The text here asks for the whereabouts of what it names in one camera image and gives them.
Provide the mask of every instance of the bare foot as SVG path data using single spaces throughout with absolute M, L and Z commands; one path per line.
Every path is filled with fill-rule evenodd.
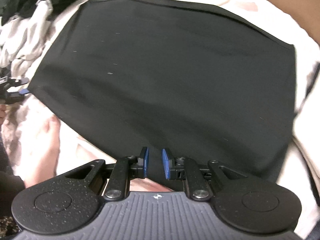
M 55 170 L 60 152 L 60 120 L 54 115 L 44 121 L 39 129 L 30 157 L 29 173 L 25 177 L 26 187 L 51 179 Z

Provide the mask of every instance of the black circular pad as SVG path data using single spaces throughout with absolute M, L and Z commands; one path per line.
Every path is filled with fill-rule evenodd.
M 242 203 L 246 208 L 257 212 L 267 212 L 279 205 L 278 198 L 269 192 L 249 192 L 242 197 Z
M 71 201 L 71 196 L 67 193 L 58 191 L 46 192 L 36 198 L 35 206 L 43 212 L 54 213 L 68 208 Z

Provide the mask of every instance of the ribbed plastic surface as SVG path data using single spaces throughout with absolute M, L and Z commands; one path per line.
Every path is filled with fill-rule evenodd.
M 252 236 L 221 222 L 207 203 L 184 192 L 131 192 L 121 202 L 107 203 L 87 226 L 59 236 L 23 231 L 15 240 L 299 240 L 293 232 Z

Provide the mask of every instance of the metal rivet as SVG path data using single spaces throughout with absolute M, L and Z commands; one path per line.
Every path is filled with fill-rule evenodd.
M 206 190 L 199 189 L 199 190 L 195 190 L 192 195 L 198 199 L 201 199 L 201 198 L 208 197 L 209 192 Z
M 108 198 L 117 198 L 121 196 L 121 191 L 118 189 L 112 189 L 107 191 L 105 195 Z

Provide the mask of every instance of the blue clip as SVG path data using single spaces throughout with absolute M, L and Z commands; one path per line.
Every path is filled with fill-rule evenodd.
M 149 148 L 146 149 L 143 158 L 143 176 L 146 178 L 148 173 L 148 165 L 149 165 Z
M 20 91 L 19 91 L 19 94 L 20 95 L 26 95 L 26 94 L 29 94 L 30 93 L 30 91 L 28 90 L 28 89 L 26 89 L 26 88 L 24 88 L 24 89 L 21 89 Z
M 166 179 L 170 179 L 169 158 L 165 149 L 162 150 L 162 163 Z

